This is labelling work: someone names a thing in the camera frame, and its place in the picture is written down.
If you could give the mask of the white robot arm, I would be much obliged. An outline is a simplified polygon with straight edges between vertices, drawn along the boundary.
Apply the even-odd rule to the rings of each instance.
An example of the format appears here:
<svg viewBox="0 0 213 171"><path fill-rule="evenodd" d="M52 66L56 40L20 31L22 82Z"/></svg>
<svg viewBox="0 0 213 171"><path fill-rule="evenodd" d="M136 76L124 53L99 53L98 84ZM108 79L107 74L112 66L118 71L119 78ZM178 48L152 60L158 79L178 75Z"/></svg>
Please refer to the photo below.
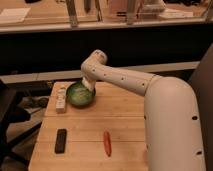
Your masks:
<svg viewBox="0 0 213 171"><path fill-rule="evenodd" d="M145 139L149 171L207 171L196 95L177 77L106 65L95 50L81 64L83 84L94 89L102 80L144 98Z"/></svg>

